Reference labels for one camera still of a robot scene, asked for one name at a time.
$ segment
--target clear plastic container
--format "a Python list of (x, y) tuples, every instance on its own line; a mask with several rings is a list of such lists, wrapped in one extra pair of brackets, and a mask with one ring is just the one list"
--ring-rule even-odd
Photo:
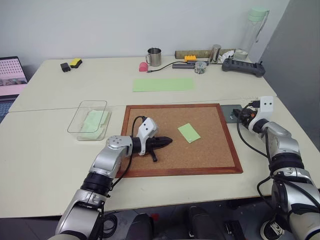
[(67, 131), (78, 141), (101, 141), (105, 138), (110, 116), (106, 101), (82, 101)]
[(233, 58), (235, 60), (246, 60), (253, 44), (258, 42), (259, 34), (266, 23), (268, 14), (269, 10), (262, 7), (253, 7), (250, 10), (243, 32), (243, 38), (239, 47), (234, 52)]
[(194, 72), (196, 74), (204, 74), (207, 68), (205, 61), (197, 61), (194, 65)]

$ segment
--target black shoe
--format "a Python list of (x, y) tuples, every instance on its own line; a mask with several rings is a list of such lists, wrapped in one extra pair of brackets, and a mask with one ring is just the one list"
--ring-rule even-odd
[(137, 215), (126, 234), (125, 240), (152, 240), (153, 222), (147, 214)]
[(278, 240), (285, 230), (283, 230), (274, 220), (265, 221), (260, 228), (260, 235), (263, 240)]
[(223, 240), (224, 235), (209, 214), (202, 208), (191, 206), (188, 211), (189, 236), (194, 239)]

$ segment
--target yellow block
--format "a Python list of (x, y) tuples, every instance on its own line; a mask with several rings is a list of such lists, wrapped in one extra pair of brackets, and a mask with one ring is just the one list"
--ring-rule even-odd
[(81, 58), (74, 58), (70, 63), (70, 67), (76, 66), (79, 61), (81, 61)]
[(184, 56), (184, 60), (185, 61), (195, 61), (197, 58), (196, 58), (196, 55), (187, 55), (187, 56)]

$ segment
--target white table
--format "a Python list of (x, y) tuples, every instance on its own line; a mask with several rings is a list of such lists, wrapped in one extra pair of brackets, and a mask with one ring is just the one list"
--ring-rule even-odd
[[(162, 58), (162, 65), (181, 60)], [(76, 108), (83, 100), (106, 100), (109, 106), (170, 104), (276, 96), (263, 77), (223, 72), (221, 65), (209, 65), (205, 74), (192, 69), (167, 68), (139, 72), (144, 57), (83, 59), (77, 69), (62, 72), (60, 64), (70, 59), (46, 60), (20, 94), (10, 112)], [(195, 89), (175, 92), (133, 92), (133, 80), (192, 78)]]
[[(253, 99), (207, 101), (246, 105)], [(271, 120), (298, 140), (305, 168), (320, 188), (320, 153), (282, 102), (275, 98)], [(106, 138), (121, 133), (125, 106), (113, 106)], [(67, 133), (75, 108), (10, 112), (0, 124), (0, 217), (61, 215), (81, 186), (105, 140), (79, 142)], [(125, 178), (111, 192), (106, 211), (257, 196), (256, 185), (269, 175), (268, 161), (239, 138), (228, 124), (243, 173)], [(243, 137), (264, 144), (242, 127)], [(271, 192), (271, 181), (262, 186)]]

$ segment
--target laptop screen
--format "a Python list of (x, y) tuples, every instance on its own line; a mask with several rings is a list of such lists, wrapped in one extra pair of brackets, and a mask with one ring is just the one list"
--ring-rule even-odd
[(0, 96), (18, 95), (27, 83), (17, 56), (0, 57)]

